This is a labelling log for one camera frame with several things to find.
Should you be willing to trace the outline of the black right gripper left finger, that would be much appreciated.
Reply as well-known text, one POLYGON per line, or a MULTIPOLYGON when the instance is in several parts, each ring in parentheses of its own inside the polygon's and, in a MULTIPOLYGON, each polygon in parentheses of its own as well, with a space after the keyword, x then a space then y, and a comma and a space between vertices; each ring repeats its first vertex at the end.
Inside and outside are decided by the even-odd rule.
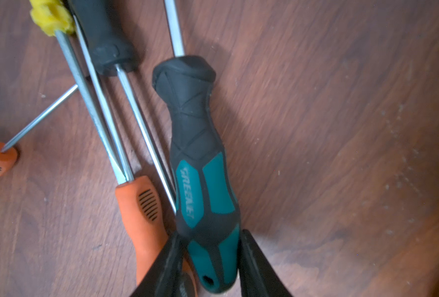
POLYGON ((132 297, 187 297, 188 287, 182 276, 184 247, 175 231, 168 239, 132 297))

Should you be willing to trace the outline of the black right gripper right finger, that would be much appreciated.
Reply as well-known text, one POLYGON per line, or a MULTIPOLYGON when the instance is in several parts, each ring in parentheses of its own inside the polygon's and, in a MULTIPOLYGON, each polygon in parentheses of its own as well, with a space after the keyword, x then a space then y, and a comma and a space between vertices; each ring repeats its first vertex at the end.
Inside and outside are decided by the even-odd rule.
POLYGON ((239 276, 243 297, 292 297, 249 230, 242 230, 239 276))

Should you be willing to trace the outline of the green black large screwdriver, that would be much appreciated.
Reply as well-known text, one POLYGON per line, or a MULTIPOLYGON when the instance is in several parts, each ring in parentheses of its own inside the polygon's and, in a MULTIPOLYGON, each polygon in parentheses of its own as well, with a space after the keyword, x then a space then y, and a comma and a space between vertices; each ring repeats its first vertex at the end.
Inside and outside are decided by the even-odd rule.
POLYGON ((172 121, 177 231, 204 289, 221 294, 237 278, 241 216, 210 113, 216 73, 202 57, 185 53, 176 3, 166 1, 165 8, 174 56, 153 70, 153 87, 172 121))

